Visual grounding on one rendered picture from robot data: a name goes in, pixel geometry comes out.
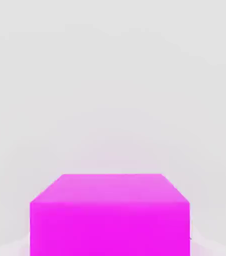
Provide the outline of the small magenta cube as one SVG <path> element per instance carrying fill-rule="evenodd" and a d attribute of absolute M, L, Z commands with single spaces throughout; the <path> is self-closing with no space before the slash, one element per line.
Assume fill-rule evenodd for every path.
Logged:
<path fill-rule="evenodd" d="M 191 256 L 190 203 L 161 174 L 64 174 L 29 209 L 30 256 Z"/>

